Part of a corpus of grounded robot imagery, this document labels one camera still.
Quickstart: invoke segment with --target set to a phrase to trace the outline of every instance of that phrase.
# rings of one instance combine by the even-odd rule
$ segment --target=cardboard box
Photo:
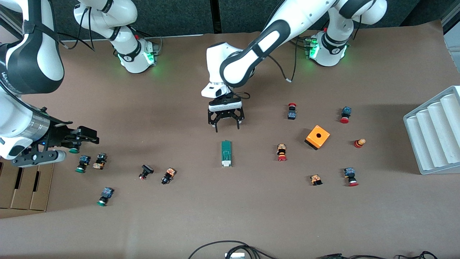
[[[46,211],[54,164],[19,168],[0,159],[0,218]]]

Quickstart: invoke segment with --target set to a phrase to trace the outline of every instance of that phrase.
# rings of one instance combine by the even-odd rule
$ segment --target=green rectangular object
[[[222,141],[222,167],[231,166],[231,142],[229,140]]]

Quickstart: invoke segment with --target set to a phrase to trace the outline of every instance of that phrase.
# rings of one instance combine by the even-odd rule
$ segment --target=orange block
[[[305,138],[305,143],[310,145],[315,150],[318,150],[324,145],[324,142],[329,138],[331,134],[325,131],[320,126],[316,125],[315,128]]]

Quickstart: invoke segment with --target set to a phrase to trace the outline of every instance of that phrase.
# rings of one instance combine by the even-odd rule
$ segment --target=brown table surface
[[[57,164],[48,212],[0,220],[0,258],[187,258],[198,246],[233,239],[278,258],[312,259],[331,253],[458,258],[460,175],[422,176],[403,115],[459,84],[440,23],[362,29],[335,67],[297,53],[294,82],[270,60],[242,90],[246,119],[237,130],[207,124],[206,48],[220,41],[245,47],[257,33],[164,39],[158,66],[129,74],[106,41],[94,53],[81,44],[62,50],[65,80],[55,93],[26,96],[51,115],[98,131],[99,145],[81,154],[103,171],[74,172],[81,154]],[[273,53],[288,77],[294,47]],[[287,120],[287,104],[298,118]],[[350,123],[338,122],[344,106]],[[320,125],[331,133],[318,151],[303,140]],[[366,138],[362,149],[352,141]],[[220,142],[231,140],[233,167],[220,167]],[[278,143],[287,162],[276,160]],[[141,166],[155,174],[140,181]],[[345,167],[358,187],[348,187]],[[166,169],[177,170],[162,185]],[[322,186],[311,186],[319,174]],[[96,205],[104,187],[107,207]],[[196,258],[223,258],[232,244],[203,249]]]

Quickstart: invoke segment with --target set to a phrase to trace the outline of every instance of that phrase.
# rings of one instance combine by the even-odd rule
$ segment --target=black hole
[[[19,167],[19,170],[17,171],[16,183],[14,184],[15,189],[19,189],[19,187],[21,187],[21,179],[23,176],[23,170],[24,168]]]
[[[40,179],[40,172],[37,171],[37,174],[35,175],[35,183],[34,183],[34,192],[37,191],[37,187],[38,187],[38,180]]]

